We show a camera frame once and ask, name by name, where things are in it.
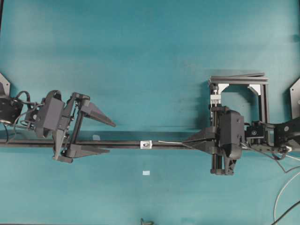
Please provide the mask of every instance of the black cable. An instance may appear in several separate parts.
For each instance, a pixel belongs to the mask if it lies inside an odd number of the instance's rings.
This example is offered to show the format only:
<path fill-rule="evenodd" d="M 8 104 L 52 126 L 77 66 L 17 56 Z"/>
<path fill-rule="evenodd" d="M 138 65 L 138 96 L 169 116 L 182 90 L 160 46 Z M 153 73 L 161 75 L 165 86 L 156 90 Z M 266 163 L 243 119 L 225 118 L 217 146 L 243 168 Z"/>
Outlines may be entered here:
<path fill-rule="evenodd" d="M 296 202 L 294 205 L 292 205 L 287 211 L 284 212 L 284 214 L 282 214 L 274 223 L 272 223 L 271 225 L 275 225 L 276 223 L 279 222 L 279 220 L 281 220 L 283 217 L 285 217 L 285 215 L 291 211 L 293 208 L 295 208 L 297 205 L 300 204 L 300 201 Z"/>
<path fill-rule="evenodd" d="M 5 132 L 6 132 L 6 142 L 8 142 L 8 128 L 5 126 L 5 124 L 3 123 L 3 126 L 5 128 Z"/>
<path fill-rule="evenodd" d="M 280 162 L 278 162 L 278 160 L 276 160 L 276 159 L 273 158 L 272 156 L 268 155 L 267 153 L 262 152 L 262 151 L 259 151 L 259 150 L 257 150 L 257 149 L 250 148 L 250 147 L 248 147 L 247 145 L 245 145 L 244 143 L 241 143 L 241 145 L 244 146 L 244 148 L 247 148 L 247 149 L 252 150 L 252 151 L 259 152 L 259 153 L 261 153 L 261 154 L 263 154 L 263 155 L 269 157 L 270 159 L 274 160 L 274 161 L 278 164 L 278 166 L 280 166 L 280 168 L 282 169 L 282 171 L 283 171 L 284 173 L 288 173 L 288 172 L 290 172 L 290 171 L 292 171 L 292 170 L 294 170 L 294 169 L 300 168 L 300 165 L 299 165 L 299 166 L 295 166 L 295 167 L 293 167 L 293 168 L 291 168 L 291 169 L 285 170 L 285 168 L 280 164 Z"/>
<path fill-rule="evenodd" d="M 23 93 L 26 95 L 26 101 L 20 99 L 20 96 L 21 96 Z M 26 104 L 27 107 L 28 107 L 28 110 L 31 109 L 31 105 L 35 105 L 35 104 L 36 104 L 35 102 L 31 102 L 31 101 L 30 101 L 30 94 L 29 94 L 29 92 L 26 91 L 26 90 L 20 91 L 20 92 L 16 95 L 16 97 L 14 97 L 13 100 L 14 100 L 14 101 L 17 101 L 17 102 L 22 102 L 23 104 Z"/>
<path fill-rule="evenodd" d="M 31 113 L 31 112 L 35 111 L 38 107 L 41 107 L 41 106 L 43 106 L 43 104 L 37 104 L 37 103 L 36 103 L 36 105 L 35 105 L 32 109 L 30 109 L 30 110 L 28 110 L 28 111 L 26 111 L 26 112 L 20 114 L 20 115 L 15 119 L 15 121 L 14 121 L 14 123 L 13 123 L 13 125 L 12 125 L 13 131 L 14 131 L 14 136 L 13 136 L 12 138 L 8 139 L 7 142 L 5 142 L 6 145 L 9 144 L 9 143 L 10 143 L 13 139 L 15 139 L 15 137 L 16 137 L 17 132 L 16 132 L 15 128 L 17 127 L 16 124 L 17 124 L 18 120 L 19 120 L 23 115 L 26 115 L 26 114 L 28 114 L 28 113 Z"/>

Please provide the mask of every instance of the small white object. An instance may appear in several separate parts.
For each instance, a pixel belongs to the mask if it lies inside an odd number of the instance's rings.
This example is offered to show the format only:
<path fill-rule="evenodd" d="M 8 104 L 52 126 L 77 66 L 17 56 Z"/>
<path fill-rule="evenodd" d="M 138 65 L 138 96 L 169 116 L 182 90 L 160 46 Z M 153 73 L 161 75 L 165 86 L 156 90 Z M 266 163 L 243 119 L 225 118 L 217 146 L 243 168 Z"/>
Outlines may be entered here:
<path fill-rule="evenodd" d="M 93 135 L 93 141 L 100 141 L 100 136 L 99 135 Z"/>
<path fill-rule="evenodd" d="M 222 91 L 224 91 L 226 88 L 229 87 L 229 84 L 228 83 L 219 83 L 217 86 L 219 87 L 218 94 L 221 94 Z"/>
<path fill-rule="evenodd" d="M 213 104 L 217 106 L 217 104 L 221 103 L 221 95 L 210 95 L 210 105 Z"/>
<path fill-rule="evenodd" d="M 262 92 L 261 92 L 261 85 L 260 84 L 249 84 L 248 85 L 248 88 L 250 90 L 252 90 L 255 94 L 257 95 L 262 95 Z"/>
<path fill-rule="evenodd" d="M 142 175 L 143 176 L 150 176 L 150 170 L 143 170 Z"/>
<path fill-rule="evenodd" d="M 152 149 L 152 141 L 141 141 L 140 148 L 141 149 Z"/>

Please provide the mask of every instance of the white cable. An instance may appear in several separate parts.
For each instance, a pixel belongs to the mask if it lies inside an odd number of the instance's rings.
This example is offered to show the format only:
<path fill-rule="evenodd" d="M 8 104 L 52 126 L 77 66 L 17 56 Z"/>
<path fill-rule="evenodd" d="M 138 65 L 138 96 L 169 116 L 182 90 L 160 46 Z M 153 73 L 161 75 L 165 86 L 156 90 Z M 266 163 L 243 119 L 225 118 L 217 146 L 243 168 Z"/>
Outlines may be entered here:
<path fill-rule="evenodd" d="M 279 201 L 279 198 L 280 198 L 281 194 L 283 193 L 283 191 L 285 190 L 285 188 L 289 185 L 289 183 L 291 183 L 291 181 L 293 179 L 295 179 L 299 174 L 300 174 L 300 172 L 297 173 L 297 174 L 295 174 L 292 178 L 290 178 L 287 181 L 287 183 L 283 186 L 283 188 L 280 190 L 279 194 L 277 195 L 277 198 L 276 198 L 276 201 L 275 201 L 275 204 L 274 204 L 274 211 L 273 211 L 274 221 L 276 221 L 276 208 L 277 208 L 277 204 L 278 204 L 278 201 Z"/>
<path fill-rule="evenodd" d="M 286 155 L 286 157 L 293 158 L 293 159 L 295 159 L 295 160 L 298 160 L 298 161 L 300 161 L 300 158 L 296 158 L 296 157 L 289 156 L 289 155 Z"/>
<path fill-rule="evenodd" d="M 165 142 L 165 141 L 158 141 L 161 143 L 169 143 L 169 144 L 182 144 L 182 142 Z"/>

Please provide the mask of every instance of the small metal piece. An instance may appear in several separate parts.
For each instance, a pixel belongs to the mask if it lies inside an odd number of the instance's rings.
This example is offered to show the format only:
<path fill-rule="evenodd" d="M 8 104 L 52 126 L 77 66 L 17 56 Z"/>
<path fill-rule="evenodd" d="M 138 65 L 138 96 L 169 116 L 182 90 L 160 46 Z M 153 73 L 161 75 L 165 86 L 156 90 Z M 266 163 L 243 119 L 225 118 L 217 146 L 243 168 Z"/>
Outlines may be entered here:
<path fill-rule="evenodd" d="M 226 88 L 229 87 L 229 84 L 228 83 L 219 83 L 218 87 L 219 87 L 218 94 L 220 95 L 222 93 L 222 91 L 224 91 Z"/>
<path fill-rule="evenodd" d="M 217 104 L 221 103 L 221 95 L 210 95 L 210 105 L 213 104 L 217 106 Z"/>
<path fill-rule="evenodd" d="M 260 96 L 262 94 L 261 86 L 259 84 L 249 84 L 248 88 L 252 90 L 252 92 L 255 93 L 256 95 Z"/>
<path fill-rule="evenodd" d="M 141 141 L 141 149 L 152 149 L 152 141 Z"/>
<path fill-rule="evenodd" d="M 290 87 L 292 119 L 300 116 L 300 78 Z"/>
<path fill-rule="evenodd" d="M 10 82 L 0 73 L 0 94 L 9 96 Z"/>

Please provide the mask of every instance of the teal surface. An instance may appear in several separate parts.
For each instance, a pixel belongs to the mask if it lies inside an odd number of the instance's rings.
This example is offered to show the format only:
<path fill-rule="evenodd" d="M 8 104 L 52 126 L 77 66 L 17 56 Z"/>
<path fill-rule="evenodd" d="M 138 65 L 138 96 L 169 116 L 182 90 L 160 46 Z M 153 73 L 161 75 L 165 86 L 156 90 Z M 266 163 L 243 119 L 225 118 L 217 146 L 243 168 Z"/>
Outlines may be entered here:
<path fill-rule="evenodd" d="M 288 120 L 299 27 L 297 0 L 6 0 L 0 72 L 13 95 L 28 90 L 34 101 L 54 89 L 65 100 L 90 95 L 117 127 L 85 121 L 84 138 L 181 141 L 208 125 L 211 75 L 265 72 L 270 120 Z M 235 91 L 223 103 L 258 119 L 249 90 Z M 268 225 L 276 194 L 296 173 L 252 152 L 232 177 L 209 170 L 210 156 L 194 150 L 112 150 L 66 165 L 51 149 L 1 149 L 0 222 Z M 300 199 L 299 187 L 297 178 L 278 215 Z M 299 210 L 280 224 L 299 224 Z"/>

